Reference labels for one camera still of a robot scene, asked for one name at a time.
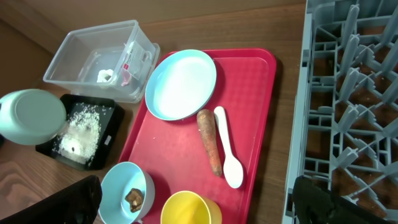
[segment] black tray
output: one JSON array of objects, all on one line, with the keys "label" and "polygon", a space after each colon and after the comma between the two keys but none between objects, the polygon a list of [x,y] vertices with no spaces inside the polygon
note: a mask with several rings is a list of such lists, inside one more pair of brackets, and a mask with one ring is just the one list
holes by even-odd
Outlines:
[{"label": "black tray", "polygon": [[64,164],[68,164],[76,169],[102,169],[104,167],[113,141],[116,138],[116,134],[118,132],[120,124],[123,120],[123,108],[119,106],[114,100],[106,98],[65,94],[61,96],[60,99],[65,106],[65,109],[67,110],[67,118],[69,118],[70,114],[73,114],[74,112],[82,111],[85,105],[98,105],[95,110],[99,113],[99,123],[101,124],[101,131],[99,133],[98,148],[95,152],[94,158],[92,159],[92,161],[89,161],[86,164],[80,164],[71,159],[63,157],[58,152],[52,150],[55,144],[58,146],[60,142],[58,138],[53,138],[44,144],[37,145],[36,151],[45,154],[46,156],[52,157]]}]

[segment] gray dish rack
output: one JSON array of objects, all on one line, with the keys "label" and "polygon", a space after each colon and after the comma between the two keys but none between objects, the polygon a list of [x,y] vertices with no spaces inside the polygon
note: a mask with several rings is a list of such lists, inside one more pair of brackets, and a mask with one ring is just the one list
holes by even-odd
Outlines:
[{"label": "gray dish rack", "polygon": [[398,222],[375,191],[398,189],[398,0],[308,0],[301,57],[282,223],[299,223],[298,176],[334,192],[336,173],[356,186],[341,196]]}]

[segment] wooden surface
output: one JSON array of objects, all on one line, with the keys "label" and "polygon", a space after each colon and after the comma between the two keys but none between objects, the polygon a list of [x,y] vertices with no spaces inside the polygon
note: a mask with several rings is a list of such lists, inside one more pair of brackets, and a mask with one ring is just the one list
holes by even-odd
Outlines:
[{"label": "wooden surface", "polygon": [[135,19],[142,23],[284,6],[304,0],[2,0],[0,18],[51,53],[70,31]]},{"label": "wooden surface", "polygon": [[[304,11],[305,4],[296,4],[141,24],[148,38],[160,45],[162,55],[183,49],[263,47],[278,59],[248,223],[280,223],[282,219]],[[51,89],[57,95],[64,92],[50,85],[42,88]],[[33,147],[5,143],[0,148],[0,218],[89,174],[102,179],[116,163],[133,111],[137,110],[137,105],[123,106],[126,117],[103,170],[80,172],[36,153]]]},{"label": "wooden surface", "polygon": [[32,88],[43,77],[51,59],[52,54],[0,19],[0,98]]}]

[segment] carrot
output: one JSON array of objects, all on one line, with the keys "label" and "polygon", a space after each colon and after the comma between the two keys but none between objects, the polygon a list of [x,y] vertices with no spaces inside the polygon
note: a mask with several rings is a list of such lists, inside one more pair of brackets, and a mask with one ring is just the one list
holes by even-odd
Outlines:
[{"label": "carrot", "polygon": [[210,160],[211,169],[217,177],[221,177],[223,168],[218,155],[214,114],[207,109],[201,110],[198,112],[197,121],[201,140],[205,145],[207,156]]}]

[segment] mint green container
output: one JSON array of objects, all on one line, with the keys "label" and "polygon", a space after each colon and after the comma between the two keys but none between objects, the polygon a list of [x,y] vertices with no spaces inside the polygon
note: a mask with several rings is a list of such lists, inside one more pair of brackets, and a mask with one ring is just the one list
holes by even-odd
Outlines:
[{"label": "mint green container", "polygon": [[23,145],[45,143],[66,124],[63,103],[44,90],[21,90],[0,99],[0,134]]}]

